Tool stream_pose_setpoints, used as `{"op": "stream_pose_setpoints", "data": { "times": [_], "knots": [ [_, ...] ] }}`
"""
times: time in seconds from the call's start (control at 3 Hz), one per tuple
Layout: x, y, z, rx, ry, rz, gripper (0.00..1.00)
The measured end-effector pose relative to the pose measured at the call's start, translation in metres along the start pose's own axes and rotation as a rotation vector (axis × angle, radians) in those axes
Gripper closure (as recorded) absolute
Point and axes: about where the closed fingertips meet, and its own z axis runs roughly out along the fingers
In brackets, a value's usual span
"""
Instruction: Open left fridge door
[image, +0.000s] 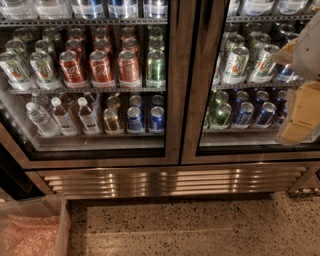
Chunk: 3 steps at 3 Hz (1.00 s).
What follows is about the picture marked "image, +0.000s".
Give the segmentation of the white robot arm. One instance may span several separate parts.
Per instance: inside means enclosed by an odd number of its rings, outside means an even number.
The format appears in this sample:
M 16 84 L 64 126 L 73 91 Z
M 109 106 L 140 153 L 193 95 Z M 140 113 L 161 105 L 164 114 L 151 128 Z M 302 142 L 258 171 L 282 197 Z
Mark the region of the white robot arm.
M 298 145 L 320 125 L 320 12 L 276 54 L 277 64 L 291 64 L 304 79 L 297 90 L 288 90 L 287 116 L 276 135 L 282 145 Z

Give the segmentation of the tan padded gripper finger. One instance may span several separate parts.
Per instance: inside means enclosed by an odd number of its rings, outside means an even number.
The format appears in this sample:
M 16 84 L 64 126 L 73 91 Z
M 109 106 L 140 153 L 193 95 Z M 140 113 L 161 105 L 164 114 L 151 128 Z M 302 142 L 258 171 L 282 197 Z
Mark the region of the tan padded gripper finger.
M 286 109 L 276 142 L 298 145 L 320 125 L 320 82 L 306 81 L 297 90 L 289 89 Z

